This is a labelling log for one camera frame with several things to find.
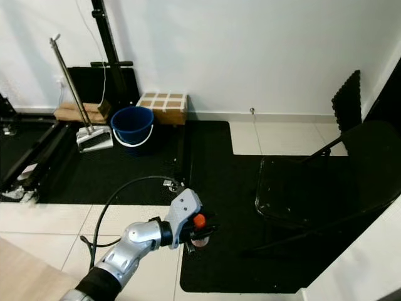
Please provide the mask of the silver pole dustpan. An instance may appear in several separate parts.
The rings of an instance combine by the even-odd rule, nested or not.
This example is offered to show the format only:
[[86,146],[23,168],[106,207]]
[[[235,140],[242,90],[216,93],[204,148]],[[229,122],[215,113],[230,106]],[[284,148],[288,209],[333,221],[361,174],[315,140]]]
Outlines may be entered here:
[[76,133],[76,143],[78,144],[78,151],[80,152],[91,152],[98,151],[101,149],[108,149],[113,147],[113,141],[111,138],[111,129],[108,126],[100,125],[95,126],[92,122],[91,115],[86,111],[86,108],[80,100],[75,84],[73,83],[72,77],[69,74],[68,67],[64,62],[63,55],[58,48],[58,38],[60,38],[60,33],[55,34],[49,38],[49,45],[51,45],[55,57],[58,61],[58,66],[60,66],[63,72],[64,80],[68,84],[68,88],[74,98],[80,117],[82,118],[84,127],[78,129]]

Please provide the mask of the black wheeled base bar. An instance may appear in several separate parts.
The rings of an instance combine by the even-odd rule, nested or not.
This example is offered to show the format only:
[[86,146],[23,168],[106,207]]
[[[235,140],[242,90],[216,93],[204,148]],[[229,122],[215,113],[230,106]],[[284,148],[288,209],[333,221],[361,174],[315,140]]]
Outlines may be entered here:
[[188,135],[188,126],[165,125],[164,152],[168,164],[167,177],[169,177],[169,190],[178,192],[188,182],[191,174],[191,146]]
[[35,202],[46,170],[48,148],[63,131],[64,123],[52,115],[2,108],[0,126],[0,200],[4,203]]

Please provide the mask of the taped cardboard box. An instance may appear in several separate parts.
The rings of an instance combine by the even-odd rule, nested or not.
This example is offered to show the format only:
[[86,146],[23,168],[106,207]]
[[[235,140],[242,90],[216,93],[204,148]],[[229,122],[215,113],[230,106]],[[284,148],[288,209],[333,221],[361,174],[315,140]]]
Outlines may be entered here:
[[150,109],[159,124],[178,126],[188,120],[189,99],[186,93],[146,92],[137,106]]

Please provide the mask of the small bottle orange cap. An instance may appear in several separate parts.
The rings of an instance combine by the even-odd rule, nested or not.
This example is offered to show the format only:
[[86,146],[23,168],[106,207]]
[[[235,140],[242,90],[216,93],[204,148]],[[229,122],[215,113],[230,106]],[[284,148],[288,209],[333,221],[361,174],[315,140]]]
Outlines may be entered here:
[[209,243],[211,228],[207,226],[207,219],[202,213],[199,213],[192,219],[193,230],[190,233],[192,246],[203,248]]

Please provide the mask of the blue plastic bucket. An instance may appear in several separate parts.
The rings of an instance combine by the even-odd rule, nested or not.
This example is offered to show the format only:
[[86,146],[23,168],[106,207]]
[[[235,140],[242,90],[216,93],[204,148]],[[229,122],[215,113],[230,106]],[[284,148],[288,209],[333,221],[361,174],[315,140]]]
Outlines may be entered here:
[[155,121],[155,114],[149,108],[133,106],[120,109],[110,121],[113,138],[125,148],[139,149],[150,140]]

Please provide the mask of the black flat board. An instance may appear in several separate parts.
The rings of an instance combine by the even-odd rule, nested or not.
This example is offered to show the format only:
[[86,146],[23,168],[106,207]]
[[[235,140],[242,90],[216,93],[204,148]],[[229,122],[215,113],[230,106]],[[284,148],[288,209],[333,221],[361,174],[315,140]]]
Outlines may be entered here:
[[[83,68],[75,66],[68,68],[78,95],[83,103],[100,103],[101,95],[104,100],[118,100],[117,87],[112,77],[111,69],[102,68]],[[137,102],[141,94],[138,90],[137,75],[133,68],[124,66],[120,68],[122,78],[126,85],[128,94],[126,102]]]

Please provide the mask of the light wooden table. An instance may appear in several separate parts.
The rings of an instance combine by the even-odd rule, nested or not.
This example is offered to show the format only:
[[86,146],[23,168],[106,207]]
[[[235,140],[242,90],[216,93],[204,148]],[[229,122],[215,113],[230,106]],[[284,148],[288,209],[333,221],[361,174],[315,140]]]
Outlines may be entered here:
[[78,279],[0,239],[0,301],[60,301]]

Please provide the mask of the black foam mat tile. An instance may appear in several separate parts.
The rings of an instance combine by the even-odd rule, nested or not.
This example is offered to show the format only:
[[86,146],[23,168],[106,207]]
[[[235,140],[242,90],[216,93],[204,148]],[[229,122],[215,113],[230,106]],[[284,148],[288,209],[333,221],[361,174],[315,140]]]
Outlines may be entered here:
[[347,132],[363,122],[360,70],[355,70],[346,79],[331,102],[340,132]]

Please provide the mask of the black rubber floor mat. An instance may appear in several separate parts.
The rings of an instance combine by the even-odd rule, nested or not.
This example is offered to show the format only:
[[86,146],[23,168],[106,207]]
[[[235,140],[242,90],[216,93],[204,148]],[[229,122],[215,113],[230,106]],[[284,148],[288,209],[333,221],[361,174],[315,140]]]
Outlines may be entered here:
[[[309,287],[376,220],[247,256],[244,250],[292,235],[255,210],[261,159],[304,159],[341,132],[337,124],[312,123],[190,121],[186,126],[192,155],[186,186],[197,192],[205,212],[217,213],[219,229],[195,252],[180,247],[149,253],[121,300],[287,299]],[[159,143],[141,157],[120,146],[79,153],[69,142],[55,156],[39,203],[0,204],[1,237],[82,278],[91,255],[81,236],[98,235],[101,257],[129,224],[168,212],[174,193],[163,187],[165,136],[158,128]]]

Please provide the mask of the black stand pole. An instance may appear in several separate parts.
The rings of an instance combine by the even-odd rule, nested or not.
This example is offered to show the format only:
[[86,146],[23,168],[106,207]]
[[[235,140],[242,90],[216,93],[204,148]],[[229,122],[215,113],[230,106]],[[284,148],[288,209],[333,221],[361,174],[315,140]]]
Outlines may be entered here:
[[95,19],[98,26],[98,34],[103,43],[106,54],[106,63],[103,64],[112,74],[113,87],[115,89],[115,102],[117,106],[123,108],[131,103],[128,86],[124,80],[122,68],[131,68],[132,61],[120,61],[117,49],[115,48],[111,26],[108,22],[107,11],[103,0],[90,0],[92,5],[91,16]]

